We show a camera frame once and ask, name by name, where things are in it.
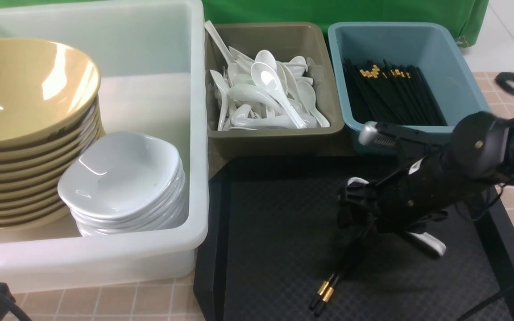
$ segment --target yellow bowl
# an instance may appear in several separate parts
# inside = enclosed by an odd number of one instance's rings
[[[26,205],[23,207],[18,207],[16,209],[11,210],[3,210],[0,211],[0,223],[16,223],[20,221],[28,221],[30,218],[36,218],[37,212],[41,212],[47,209],[50,205],[57,203],[61,199],[59,194],[51,195],[47,199],[43,199],[43,201],[38,201],[37,203],[33,203],[30,205]]]
[[[0,202],[0,211],[1,210],[8,210],[8,209],[16,209],[18,207],[23,207],[26,205],[30,205],[36,202],[41,201],[42,199],[47,199],[51,197],[54,193],[57,193],[57,187],[51,187],[50,189],[47,189],[46,191],[42,191],[39,193],[35,193],[34,195],[30,195],[28,197],[22,197],[20,199],[16,199],[13,201],[3,201]]]
[[[63,151],[63,155],[53,155],[54,153],[51,153],[49,155],[43,155],[39,157],[39,160],[37,162],[35,162],[35,166],[30,167],[28,169],[11,171],[8,173],[0,173],[0,183],[4,183],[6,181],[19,181],[27,177],[39,176],[41,175],[41,173],[45,173],[47,171],[57,168],[58,166],[65,164],[70,159],[73,159],[74,156],[79,155],[80,152],[86,149],[87,146],[89,146],[92,142],[94,142],[94,139],[98,136],[98,134],[100,134],[100,126],[97,126],[95,124],[95,126],[90,129],[91,130],[79,136],[79,138],[77,138],[76,140],[71,142],[71,144],[69,144],[75,146],[74,149],[70,151],[60,150]]]
[[[93,141],[97,140],[102,136],[102,126],[98,126],[97,130],[94,133]],[[17,189],[29,189],[30,187],[35,187],[38,185],[45,185],[49,180],[54,180],[56,177],[59,177],[63,174],[63,172],[69,168],[69,166],[79,157],[79,154],[73,154],[70,159],[67,159],[65,163],[61,166],[54,168],[53,170],[47,171],[45,173],[41,173],[34,177],[29,177],[26,179],[21,179],[18,181],[9,181],[6,183],[0,183],[0,192],[1,191],[15,191]]]
[[[40,183],[37,183],[26,189],[15,189],[13,191],[2,192],[0,193],[0,202],[17,200],[23,197],[31,198],[33,195],[43,193],[43,191],[46,191],[47,189],[57,187],[57,184],[59,184],[59,179],[61,179],[62,174],[63,173],[57,173],[57,176],[52,177],[49,180],[43,180]]]
[[[44,144],[69,132],[99,86],[98,67],[78,49],[0,39],[0,150]]]
[[[0,152],[0,162],[16,162],[20,160],[25,160],[29,158],[33,158],[38,155],[47,154],[56,150],[57,148],[61,148],[65,146],[69,142],[75,140],[80,134],[87,130],[94,121],[94,119],[100,116],[99,111],[99,103],[98,99],[95,102],[94,110],[92,110],[92,114],[89,115],[87,119],[84,120],[82,124],[80,124],[76,129],[66,134],[65,136],[58,138],[57,140],[53,140],[52,142],[32,146],[30,148],[19,148],[15,150],[8,150],[5,152]]]
[[[98,115],[92,119],[92,124],[88,126],[80,135],[75,138],[72,142],[69,142],[65,146],[53,150],[49,154],[43,154],[37,156],[35,158],[30,158],[26,160],[21,160],[19,162],[14,163],[0,163],[0,175],[5,175],[7,173],[15,172],[18,173],[22,170],[32,169],[37,166],[39,169],[49,170],[53,168],[53,166],[61,163],[61,158],[64,158],[65,155],[70,152],[77,151],[88,144],[88,139],[90,138],[89,134],[98,128]]]
[[[45,213],[41,214],[38,218],[18,223],[0,223],[0,231],[30,230],[31,228],[51,224],[68,214],[70,214],[69,208],[63,203],[63,201],[58,201],[57,203],[47,207],[47,209],[45,209]]]

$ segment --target robotic arm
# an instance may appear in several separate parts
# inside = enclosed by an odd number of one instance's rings
[[[501,73],[495,81],[514,95],[513,73]],[[446,219],[443,209],[494,185],[514,185],[514,118],[498,118],[484,111],[469,115],[455,126],[448,144],[425,132],[367,122],[359,142],[395,150],[402,165],[374,183],[352,177],[342,189],[339,228],[361,226],[364,232],[351,242],[336,272],[323,283],[311,302],[309,309],[317,316],[330,300],[336,283],[360,264],[365,256],[365,240],[371,235],[408,234],[441,256],[445,246],[425,233],[427,221]],[[501,193],[490,201],[484,213],[498,201]],[[490,297],[461,320],[479,311],[494,297],[505,294],[502,291]]]

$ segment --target green backdrop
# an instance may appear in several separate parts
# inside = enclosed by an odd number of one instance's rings
[[[0,8],[90,0],[0,0]],[[446,27],[461,47],[474,45],[488,0],[203,0],[206,19],[307,21],[324,31],[341,21],[422,21]]]

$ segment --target bowl rim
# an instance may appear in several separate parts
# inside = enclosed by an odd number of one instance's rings
[[[96,96],[98,95],[98,90],[100,89],[100,83],[102,81],[100,69],[98,68],[97,63],[94,60],[92,60],[92,57],[90,57],[84,51],[81,51],[71,45],[66,45],[65,43],[46,40],[46,39],[25,38],[25,37],[0,38],[0,43],[5,43],[5,42],[25,42],[25,43],[40,43],[40,44],[44,43],[47,45],[48,44],[64,45],[65,47],[68,47],[69,49],[73,49],[73,50],[77,51],[78,53],[80,53],[82,55],[82,57],[85,57],[90,63],[92,63],[92,65],[96,69],[96,74],[98,76],[98,79],[97,79],[95,88],[92,90],[92,94],[88,96],[87,100],[84,103],[80,104],[81,107],[78,108],[77,110],[75,110],[75,112],[73,112],[73,114],[66,116],[62,120],[55,122],[54,124],[52,124],[46,128],[37,130],[36,132],[30,132],[29,134],[24,134],[22,136],[17,136],[17,137],[13,137],[13,138],[7,138],[5,140],[0,140],[0,148],[5,148],[8,146],[15,146],[15,145],[20,146],[22,142],[23,142],[23,144],[29,144],[29,143],[33,143],[33,142],[37,142],[37,141],[39,141],[41,143],[41,137],[49,136],[49,134],[53,134],[53,132],[57,132],[57,131],[61,130],[61,128],[69,126],[69,124],[74,124],[77,122],[77,120],[80,117],[84,116],[84,114],[88,111],[88,109],[91,107],[92,103],[96,99]]]
[[[142,134],[141,132],[129,132],[129,131],[128,132],[113,132],[112,134],[108,134],[108,135],[100,138],[100,140],[97,140],[94,144],[89,146],[87,148],[87,150],[85,150],[82,154],[79,155],[79,157],[77,157],[77,159],[75,159],[75,162],[73,162],[73,164],[71,164],[71,166],[69,166],[69,168],[67,168],[67,170],[65,170],[65,172],[61,176],[61,179],[59,179],[59,184],[57,185],[57,190],[58,190],[59,196],[64,201],[64,203],[66,205],[68,205],[70,208],[75,209],[75,210],[77,210],[77,212],[82,213],[84,215],[88,215],[88,213],[90,213],[90,215],[96,215],[97,211],[82,209],[80,207],[80,205],[78,204],[78,202],[73,201],[73,199],[70,197],[70,195],[72,195],[72,192],[67,187],[67,185],[69,185],[71,181],[78,181],[77,179],[71,178],[71,177],[75,177],[75,175],[76,175],[75,173],[80,172],[78,170],[78,168],[80,168],[80,166],[78,165],[78,163],[80,163],[79,162],[80,158],[84,157],[85,154],[88,154],[90,152],[93,152],[94,150],[97,150],[98,148],[100,148],[100,146],[102,146],[102,144],[105,144],[105,142],[109,142],[111,140],[117,141],[116,137],[119,137],[119,136],[134,136],[134,137],[140,138],[141,140],[153,140],[156,142],[156,144],[164,144],[172,150],[172,153],[176,156],[177,162],[176,162],[175,168],[173,169],[173,172],[170,173],[170,175],[169,175],[170,180],[168,181],[168,183],[165,185],[157,184],[155,193],[151,193],[148,196],[148,198],[144,198],[143,203],[141,203],[141,205],[139,207],[134,207],[132,209],[122,209],[122,210],[119,210],[116,212],[108,212],[108,213],[104,212],[104,211],[100,211],[100,214],[105,215],[105,216],[108,215],[112,219],[115,219],[114,216],[116,216],[116,218],[118,218],[118,219],[122,219],[122,218],[132,215],[138,211],[141,211],[146,207],[149,207],[153,202],[158,200],[167,191],[168,184],[172,183],[171,179],[173,179],[177,175],[177,172],[180,169],[181,158],[180,158],[178,149],[173,144],[170,144],[169,142],[166,142],[165,140],[161,140],[160,138]]]

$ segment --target black rubber mat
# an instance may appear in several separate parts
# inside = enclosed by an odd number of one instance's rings
[[[220,233],[228,232],[223,320],[454,321],[498,291],[475,226],[449,209],[449,219],[428,228],[446,244],[443,258],[383,235],[359,270],[339,284],[322,316],[312,315],[308,303],[340,258],[334,242],[336,192],[350,176],[370,180],[386,171],[287,173],[284,179],[264,173],[229,181],[221,200],[228,227],[220,222]],[[499,300],[471,320],[512,317]]]

